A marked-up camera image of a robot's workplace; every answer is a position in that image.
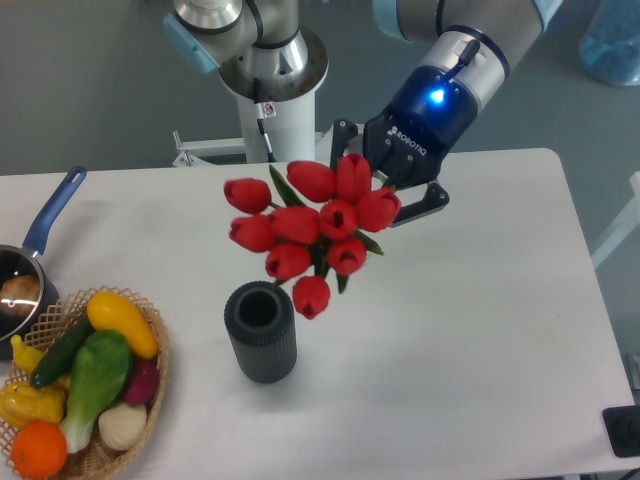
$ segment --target white table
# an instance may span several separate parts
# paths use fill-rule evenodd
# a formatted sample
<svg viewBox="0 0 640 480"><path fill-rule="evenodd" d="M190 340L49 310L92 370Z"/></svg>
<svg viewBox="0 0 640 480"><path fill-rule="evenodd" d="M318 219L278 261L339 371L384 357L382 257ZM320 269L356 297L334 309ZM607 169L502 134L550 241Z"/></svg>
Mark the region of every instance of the white table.
<svg viewBox="0 0 640 480"><path fill-rule="evenodd" d="M244 176L267 168L89 172L51 231L42 262L63 295L131 287L168 324L163 411L122 478L481 480L640 466L616 458L605 433L602 409L633 399L553 152L450 155L451 204L375 236L386 255L315 321L298 317L298 363L270 386L239 370L222 320L236 287L267 278L264 256L228 239L238 212L222 185ZM61 178L0 177L0 243L20 244Z"/></svg>

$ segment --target blue container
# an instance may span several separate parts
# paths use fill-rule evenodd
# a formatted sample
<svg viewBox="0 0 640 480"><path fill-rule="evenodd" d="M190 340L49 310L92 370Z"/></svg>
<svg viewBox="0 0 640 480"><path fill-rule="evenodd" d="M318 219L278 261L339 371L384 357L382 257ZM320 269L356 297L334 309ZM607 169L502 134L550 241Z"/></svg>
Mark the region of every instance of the blue container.
<svg viewBox="0 0 640 480"><path fill-rule="evenodd" d="M604 0L579 53L594 77L614 85L640 84L640 0Z"/></svg>

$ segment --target artificial vegetable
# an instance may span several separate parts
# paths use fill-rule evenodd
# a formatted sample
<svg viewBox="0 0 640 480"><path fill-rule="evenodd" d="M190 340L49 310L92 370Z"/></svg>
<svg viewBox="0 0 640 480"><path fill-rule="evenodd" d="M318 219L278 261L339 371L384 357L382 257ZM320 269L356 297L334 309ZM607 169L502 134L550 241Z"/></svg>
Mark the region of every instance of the artificial vegetable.
<svg viewBox="0 0 640 480"><path fill-rule="evenodd" d="M57 425L35 421L13 438L11 460L24 478L51 478L67 461L67 442Z"/></svg>
<svg viewBox="0 0 640 480"><path fill-rule="evenodd" d="M114 450L129 450L142 435L147 424L144 405L120 403L107 410L98 419L100 437Z"/></svg>
<svg viewBox="0 0 640 480"><path fill-rule="evenodd" d="M98 292L87 302L87 315L96 330L115 330L124 335L138 357L150 360L158 353L158 339L151 326L128 298L115 292Z"/></svg>
<svg viewBox="0 0 640 480"><path fill-rule="evenodd" d="M82 318L47 350L42 360L33 370L29 381L35 388L51 385L62 375L67 373L73 364L73 359L82 343L94 332L91 323Z"/></svg>
<svg viewBox="0 0 640 480"><path fill-rule="evenodd" d="M127 340L113 330L91 334L80 347L71 367L67 416L60 424L69 453L89 444L98 416L122 391L131 363Z"/></svg>
<svg viewBox="0 0 640 480"><path fill-rule="evenodd" d="M40 360L42 360L42 357L44 357L44 352L24 343L20 335L11 337L11 346L13 347L13 361L16 366L28 375L31 375L38 363L40 363ZM56 380L54 385L62 387L68 392L71 388L71 377L65 373Z"/></svg>
<svg viewBox="0 0 640 480"><path fill-rule="evenodd" d="M66 393L58 387L33 388L26 380L13 382L0 390L0 417L18 430L36 420L58 424L65 399Z"/></svg>
<svg viewBox="0 0 640 480"><path fill-rule="evenodd" d="M159 386L158 367L152 361L143 359L137 363L123 396L129 405L144 405L153 398Z"/></svg>

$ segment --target red tulip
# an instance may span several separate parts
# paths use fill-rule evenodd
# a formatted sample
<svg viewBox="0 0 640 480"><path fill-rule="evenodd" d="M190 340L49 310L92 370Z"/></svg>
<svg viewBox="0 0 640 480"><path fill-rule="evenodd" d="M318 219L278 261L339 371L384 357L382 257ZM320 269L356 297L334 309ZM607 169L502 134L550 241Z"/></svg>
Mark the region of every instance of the red tulip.
<svg viewBox="0 0 640 480"><path fill-rule="evenodd" d="M289 280L311 266L311 254L302 245L280 243L267 256L267 273L278 280Z"/></svg>
<svg viewBox="0 0 640 480"><path fill-rule="evenodd" d="M393 223L401 206L400 199L390 188L369 192L356 207L358 224L367 232L378 232Z"/></svg>
<svg viewBox="0 0 640 480"><path fill-rule="evenodd" d="M271 231L269 218L265 215L236 218L231 222L229 238L252 252L271 250L276 236Z"/></svg>
<svg viewBox="0 0 640 480"><path fill-rule="evenodd" d="M332 240L347 238L358 228L358 212L344 200L331 200L320 210L320 230Z"/></svg>
<svg viewBox="0 0 640 480"><path fill-rule="evenodd" d="M331 290L324 278L315 275L302 277L293 286L293 305L296 311L309 320L315 318L329 305Z"/></svg>
<svg viewBox="0 0 640 480"><path fill-rule="evenodd" d="M311 245L320 238L320 216L313 208L277 208L269 215L269 220L277 237L304 245Z"/></svg>
<svg viewBox="0 0 640 480"><path fill-rule="evenodd" d="M291 162L287 165L287 179L312 202L326 202L336 194L336 172L321 163Z"/></svg>
<svg viewBox="0 0 640 480"><path fill-rule="evenodd" d="M364 264L366 258L367 249L354 237L333 242L327 253L329 266L340 275L351 275Z"/></svg>
<svg viewBox="0 0 640 480"><path fill-rule="evenodd" d="M355 205L371 191L371 166L359 153L342 157L336 173L338 198Z"/></svg>
<svg viewBox="0 0 640 480"><path fill-rule="evenodd" d="M271 203L269 185L255 178L228 180L224 184L224 196L244 213L260 213Z"/></svg>

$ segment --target yellow squash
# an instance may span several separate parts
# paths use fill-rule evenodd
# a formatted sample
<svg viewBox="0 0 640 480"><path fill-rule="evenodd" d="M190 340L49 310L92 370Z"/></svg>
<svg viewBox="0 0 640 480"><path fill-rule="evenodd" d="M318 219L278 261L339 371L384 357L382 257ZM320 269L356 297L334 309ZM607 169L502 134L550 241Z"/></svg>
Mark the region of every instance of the yellow squash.
<svg viewBox="0 0 640 480"><path fill-rule="evenodd" d="M135 355L147 360L158 353L158 339L138 308L126 297L109 291L96 293L87 302L93 328L124 335Z"/></svg>
<svg viewBox="0 0 640 480"><path fill-rule="evenodd" d="M40 360L42 360L42 357L44 357L44 352L25 344L20 335L11 337L11 346L13 347L13 361L16 366L31 375ZM68 392L71 388L71 376L69 374L63 375L56 380L55 385L64 388Z"/></svg>

